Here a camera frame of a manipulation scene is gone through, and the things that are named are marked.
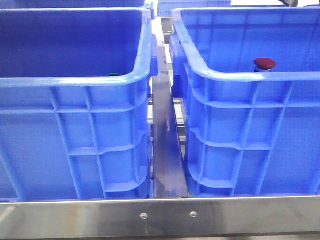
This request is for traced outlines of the right blue plastic bin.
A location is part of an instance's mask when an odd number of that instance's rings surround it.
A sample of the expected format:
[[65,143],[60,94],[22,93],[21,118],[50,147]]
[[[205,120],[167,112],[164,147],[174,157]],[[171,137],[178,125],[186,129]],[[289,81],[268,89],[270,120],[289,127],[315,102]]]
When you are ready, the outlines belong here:
[[[194,197],[320,193],[320,9],[172,11]],[[276,67],[255,72],[254,60]]]

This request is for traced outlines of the green mushroom push button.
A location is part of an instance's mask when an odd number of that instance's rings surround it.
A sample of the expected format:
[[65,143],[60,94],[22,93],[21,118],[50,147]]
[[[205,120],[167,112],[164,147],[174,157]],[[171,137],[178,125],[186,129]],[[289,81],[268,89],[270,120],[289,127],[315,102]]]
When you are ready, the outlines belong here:
[[119,76],[120,76],[120,74],[115,73],[115,72],[110,73],[110,74],[107,75],[107,77],[119,77]]

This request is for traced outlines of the far left blue bin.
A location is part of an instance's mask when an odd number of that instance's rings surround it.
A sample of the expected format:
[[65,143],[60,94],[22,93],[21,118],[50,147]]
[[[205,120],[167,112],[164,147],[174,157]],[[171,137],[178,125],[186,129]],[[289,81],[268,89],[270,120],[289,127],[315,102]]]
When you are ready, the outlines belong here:
[[153,9],[151,0],[1,0],[1,9],[50,8],[146,8]]

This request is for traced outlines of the blue plastic bin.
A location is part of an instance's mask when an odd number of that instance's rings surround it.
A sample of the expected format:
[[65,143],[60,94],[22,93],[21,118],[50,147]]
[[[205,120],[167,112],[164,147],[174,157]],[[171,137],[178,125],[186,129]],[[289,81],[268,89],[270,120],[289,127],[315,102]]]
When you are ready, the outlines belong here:
[[[320,9],[172,11],[194,197],[320,193]],[[254,60],[276,67],[255,72]]]
[[1,202],[149,197],[157,74],[147,9],[2,9]]

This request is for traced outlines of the red mushroom push button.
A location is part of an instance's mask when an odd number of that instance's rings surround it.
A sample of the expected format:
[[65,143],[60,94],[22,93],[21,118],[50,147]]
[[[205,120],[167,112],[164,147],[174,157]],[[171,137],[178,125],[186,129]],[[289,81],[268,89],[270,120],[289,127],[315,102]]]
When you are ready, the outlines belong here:
[[254,71],[256,73],[269,72],[277,65],[273,59],[267,57],[256,58],[253,63],[255,64]]

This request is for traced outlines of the far right blue bin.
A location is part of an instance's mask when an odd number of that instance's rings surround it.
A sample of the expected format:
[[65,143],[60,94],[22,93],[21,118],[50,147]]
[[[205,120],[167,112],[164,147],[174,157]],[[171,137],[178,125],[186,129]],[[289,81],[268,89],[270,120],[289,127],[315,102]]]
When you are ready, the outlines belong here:
[[231,5],[231,0],[159,0],[157,15],[172,16],[172,10],[179,8],[223,8]]

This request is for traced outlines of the steel divider rail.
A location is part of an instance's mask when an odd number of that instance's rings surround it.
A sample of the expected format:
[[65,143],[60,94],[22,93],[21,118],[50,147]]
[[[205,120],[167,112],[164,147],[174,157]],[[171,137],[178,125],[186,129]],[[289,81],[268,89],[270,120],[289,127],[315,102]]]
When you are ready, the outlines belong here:
[[187,198],[178,126],[171,94],[166,49],[157,40],[158,75],[152,78],[153,91],[153,174],[155,198]]

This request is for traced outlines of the left blue plastic bin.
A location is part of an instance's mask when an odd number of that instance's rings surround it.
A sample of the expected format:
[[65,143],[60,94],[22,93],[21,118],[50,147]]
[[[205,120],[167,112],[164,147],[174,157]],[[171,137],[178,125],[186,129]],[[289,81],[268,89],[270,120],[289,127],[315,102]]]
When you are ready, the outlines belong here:
[[2,9],[1,202],[149,197],[157,74],[147,9]]

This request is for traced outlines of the steel front rail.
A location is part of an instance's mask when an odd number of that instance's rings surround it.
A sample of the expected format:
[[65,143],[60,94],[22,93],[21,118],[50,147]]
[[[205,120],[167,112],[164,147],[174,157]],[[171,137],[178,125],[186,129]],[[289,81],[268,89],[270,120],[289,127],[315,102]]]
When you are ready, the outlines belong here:
[[0,237],[109,239],[320,233],[310,196],[13,202],[0,205]]

